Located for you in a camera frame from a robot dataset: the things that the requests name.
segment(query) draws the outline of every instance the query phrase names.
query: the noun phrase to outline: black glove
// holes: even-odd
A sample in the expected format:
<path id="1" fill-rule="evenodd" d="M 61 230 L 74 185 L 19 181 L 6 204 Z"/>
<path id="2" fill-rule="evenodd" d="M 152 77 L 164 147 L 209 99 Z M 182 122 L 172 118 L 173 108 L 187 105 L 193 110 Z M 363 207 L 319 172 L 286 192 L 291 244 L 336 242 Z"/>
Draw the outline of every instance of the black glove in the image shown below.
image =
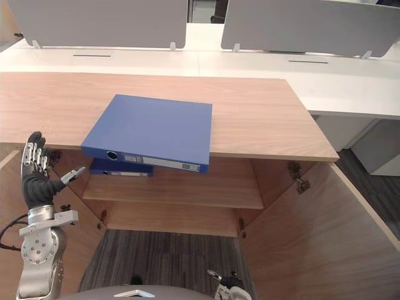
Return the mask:
<path id="1" fill-rule="evenodd" d="M 79 167 L 58 180 L 49 180 L 49 151 L 43 150 L 46 140 L 39 131 L 31 134 L 24 148 L 21 162 L 22 195 L 28 209 L 54 205 L 53 197 L 75 180 L 85 167 Z"/>
<path id="2" fill-rule="evenodd" d="M 228 289 L 230 289 L 233 286 L 237 286 L 238 288 L 244 289 L 244 284 L 243 281 L 241 281 L 239 278 L 235 276 L 223 276 L 220 282 L 223 286 L 226 286 Z"/>

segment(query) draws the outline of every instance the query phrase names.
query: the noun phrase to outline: robotic finger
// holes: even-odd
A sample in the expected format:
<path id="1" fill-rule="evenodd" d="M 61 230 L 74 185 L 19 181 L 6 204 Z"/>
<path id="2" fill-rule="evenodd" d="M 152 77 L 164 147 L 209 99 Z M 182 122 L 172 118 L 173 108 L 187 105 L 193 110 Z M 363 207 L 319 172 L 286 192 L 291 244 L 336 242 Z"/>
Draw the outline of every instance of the robotic finger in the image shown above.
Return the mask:
<path id="1" fill-rule="evenodd" d="M 31 134 L 21 161 L 22 194 L 28 209 L 53 205 L 53 197 L 81 175 L 85 167 L 73 169 L 61 179 L 49 180 L 49 154 L 44 150 L 46 140 L 41 132 Z"/>

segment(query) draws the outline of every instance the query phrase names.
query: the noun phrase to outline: wooden cabinet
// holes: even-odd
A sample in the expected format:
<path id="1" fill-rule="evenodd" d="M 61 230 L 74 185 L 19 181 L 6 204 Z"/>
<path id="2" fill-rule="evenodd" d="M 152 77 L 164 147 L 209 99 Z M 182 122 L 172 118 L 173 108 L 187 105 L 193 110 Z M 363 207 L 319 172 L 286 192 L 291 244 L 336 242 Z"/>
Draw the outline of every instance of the wooden cabinet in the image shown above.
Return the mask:
<path id="1" fill-rule="evenodd" d="M 332 163 L 337 154 L 285 81 L 1 76 L 0 142 L 22 144 L 37 124 L 47 144 L 62 150 L 58 176 L 90 166 L 79 145 L 116 93 L 213 103 L 207 174 L 158 167 L 151 178 L 87 172 L 70 185 L 96 220 L 107 211 L 108 228 L 238 236 L 260 299 L 399 295 L 399 241 Z M 289 161 L 300 163 L 311 184 L 302 194 Z"/>

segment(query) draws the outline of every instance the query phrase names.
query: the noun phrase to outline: open cabinet door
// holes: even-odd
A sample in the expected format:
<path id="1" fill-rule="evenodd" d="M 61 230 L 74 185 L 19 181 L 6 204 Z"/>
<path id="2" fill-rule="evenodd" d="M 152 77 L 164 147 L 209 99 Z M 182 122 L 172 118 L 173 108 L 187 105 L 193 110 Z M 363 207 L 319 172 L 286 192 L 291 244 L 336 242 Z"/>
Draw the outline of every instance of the open cabinet door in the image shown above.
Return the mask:
<path id="1" fill-rule="evenodd" d="M 0 228 L 27 212 L 21 194 L 21 152 L 13 151 L 0 162 Z M 52 172 L 51 179 L 56 179 Z M 58 209 L 63 204 L 70 204 L 78 211 L 79 222 L 75 226 L 64 226 L 67 234 L 67 249 L 64 253 L 64 281 L 61 295 L 76 293 L 83 274 L 102 239 L 105 228 L 97 229 L 99 219 L 66 187 L 54 198 Z M 12 227 L 3 237 L 4 244 L 19 247 L 20 226 Z M 20 252 L 0 249 L 0 299 L 15 299 L 23 261 Z"/>
<path id="2" fill-rule="evenodd" d="M 395 238 L 332 163 L 317 163 L 245 231 L 259 299 L 399 299 Z"/>

